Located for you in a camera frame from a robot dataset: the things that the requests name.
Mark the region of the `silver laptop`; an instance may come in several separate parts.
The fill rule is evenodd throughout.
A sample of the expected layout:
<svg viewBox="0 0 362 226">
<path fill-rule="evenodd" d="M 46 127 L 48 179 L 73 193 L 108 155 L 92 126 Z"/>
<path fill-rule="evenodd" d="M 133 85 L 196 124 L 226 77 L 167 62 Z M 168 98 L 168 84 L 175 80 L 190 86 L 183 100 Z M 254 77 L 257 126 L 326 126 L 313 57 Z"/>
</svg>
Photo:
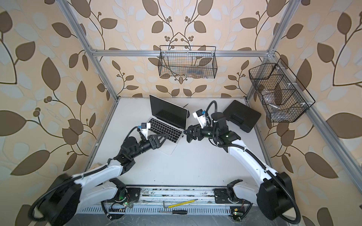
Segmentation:
<svg viewBox="0 0 362 226">
<path fill-rule="evenodd" d="M 186 130 L 189 112 L 186 108 L 150 95 L 152 116 L 149 119 L 150 135 L 168 134 L 167 141 L 159 149 L 166 155 L 172 155 L 178 145 L 183 131 Z"/>
</svg>

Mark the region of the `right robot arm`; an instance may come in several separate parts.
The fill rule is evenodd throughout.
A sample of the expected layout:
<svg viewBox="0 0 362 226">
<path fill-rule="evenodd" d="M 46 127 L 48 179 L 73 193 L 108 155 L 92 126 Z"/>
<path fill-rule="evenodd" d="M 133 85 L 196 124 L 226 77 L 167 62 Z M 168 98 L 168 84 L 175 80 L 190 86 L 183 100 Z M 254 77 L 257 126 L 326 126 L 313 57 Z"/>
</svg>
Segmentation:
<svg viewBox="0 0 362 226">
<path fill-rule="evenodd" d="M 192 116 L 198 123 L 184 131 L 187 141 L 211 140 L 216 147 L 240 162 L 255 182 L 254 185 L 248 185 L 241 179 L 230 182 L 227 185 L 230 202 L 246 200 L 256 204 L 269 220 L 281 218 L 289 224 L 298 225 L 302 216 L 290 176 L 285 172 L 279 173 L 250 150 L 242 137 L 229 128 L 215 100 L 211 101 L 206 110 L 199 109 Z"/>
</svg>

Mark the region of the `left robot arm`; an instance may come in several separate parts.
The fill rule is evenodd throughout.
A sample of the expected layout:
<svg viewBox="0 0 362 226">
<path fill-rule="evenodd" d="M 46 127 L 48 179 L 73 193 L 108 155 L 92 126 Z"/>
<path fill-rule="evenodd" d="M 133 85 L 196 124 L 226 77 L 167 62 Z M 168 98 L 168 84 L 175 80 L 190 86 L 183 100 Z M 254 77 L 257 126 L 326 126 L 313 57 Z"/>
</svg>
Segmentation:
<svg viewBox="0 0 362 226">
<path fill-rule="evenodd" d="M 58 176 L 48 191 L 39 197 L 29 208 L 27 216 L 32 221 L 46 221 L 52 226 L 63 226 L 79 211 L 98 202 L 113 199 L 126 185 L 118 177 L 126 173 L 135 164 L 135 157 L 160 148 L 168 139 L 168 134 L 144 136 L 139 127 L 135 127 L 141 137 L 127 135 L 120 151 L 106 164 L 69 176 Z"/>
</svg>

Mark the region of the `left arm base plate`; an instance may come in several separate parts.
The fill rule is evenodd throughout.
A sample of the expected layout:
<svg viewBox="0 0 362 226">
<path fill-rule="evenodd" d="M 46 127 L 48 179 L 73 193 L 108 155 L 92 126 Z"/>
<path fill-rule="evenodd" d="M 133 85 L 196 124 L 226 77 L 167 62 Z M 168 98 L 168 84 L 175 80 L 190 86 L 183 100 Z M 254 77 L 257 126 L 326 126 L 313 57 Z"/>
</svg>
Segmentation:
<svg viewBox="0 0 362 226">
<path fill-rule="evenodd" d="M 139 187 L 126 187 L 118 189 L 116 195 L 110 199 L 111 202 L 138 202 L 141 189 Z"/>
</svg>

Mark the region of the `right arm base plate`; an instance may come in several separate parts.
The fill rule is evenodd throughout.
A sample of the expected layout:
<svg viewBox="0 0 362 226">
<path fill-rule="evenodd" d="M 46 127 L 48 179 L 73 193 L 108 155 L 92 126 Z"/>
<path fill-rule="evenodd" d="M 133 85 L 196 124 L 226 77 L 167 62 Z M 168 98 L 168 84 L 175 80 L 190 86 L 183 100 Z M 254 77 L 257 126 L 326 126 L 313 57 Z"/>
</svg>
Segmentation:
<svg viewBox="0 0 362 226">
<path fill-rule="evenodd" d="M 239 199 L 233 191 L 228 188 L 216 188 L 214 191 L 216 204 L 251 204 L 251 202 Z"/>
</svg>

